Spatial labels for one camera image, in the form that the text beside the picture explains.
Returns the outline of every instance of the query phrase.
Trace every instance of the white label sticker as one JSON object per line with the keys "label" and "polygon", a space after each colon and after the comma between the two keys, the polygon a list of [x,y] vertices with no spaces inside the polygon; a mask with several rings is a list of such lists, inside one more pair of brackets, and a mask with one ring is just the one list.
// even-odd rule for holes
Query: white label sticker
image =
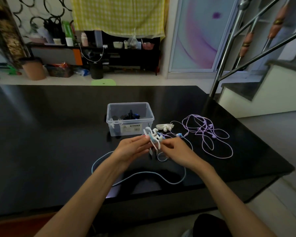
{"label": "white label sticker", "polygon": [[141,124],[121,125],[121,132],[141,131]]}

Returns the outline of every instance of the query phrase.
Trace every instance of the white bowl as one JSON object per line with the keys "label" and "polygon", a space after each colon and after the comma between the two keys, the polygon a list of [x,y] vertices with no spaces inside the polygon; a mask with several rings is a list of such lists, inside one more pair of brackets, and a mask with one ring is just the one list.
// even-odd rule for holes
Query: white bowl
{"label": "white bowl", "polygon": [[120,41],[114,41],[113,42],[114,48],[122,49],[123,48],[123,43]]}

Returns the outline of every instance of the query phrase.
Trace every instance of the green stool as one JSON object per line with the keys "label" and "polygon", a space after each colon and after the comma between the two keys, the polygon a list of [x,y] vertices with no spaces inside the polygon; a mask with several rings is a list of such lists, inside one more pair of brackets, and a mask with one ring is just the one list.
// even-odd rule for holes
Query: green stool
{"label": "green stool", "polygon": [[98,79],[91,81],[91,86],[116,86],[116,82],[112,79]]}

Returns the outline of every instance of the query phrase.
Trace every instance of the yellow checkered cloth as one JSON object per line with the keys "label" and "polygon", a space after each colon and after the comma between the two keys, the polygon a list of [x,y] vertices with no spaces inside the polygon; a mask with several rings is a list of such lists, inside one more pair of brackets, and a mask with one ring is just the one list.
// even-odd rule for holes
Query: yellow checkered cloth
{"label": "yellow checkered cloth", "polygon": [[71,5],[76,30],[164,37],[165,0],[71,0]]}

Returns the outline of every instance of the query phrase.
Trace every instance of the brown trash bin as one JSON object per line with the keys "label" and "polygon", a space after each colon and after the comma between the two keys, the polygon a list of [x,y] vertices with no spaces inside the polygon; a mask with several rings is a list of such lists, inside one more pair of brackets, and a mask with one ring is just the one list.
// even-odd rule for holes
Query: brown trash bin
{"label": "brown trash bin", "polygon": [[19,61],[30,80],[43,80],[46,78],[42,60],[39,57],[23,57]]}

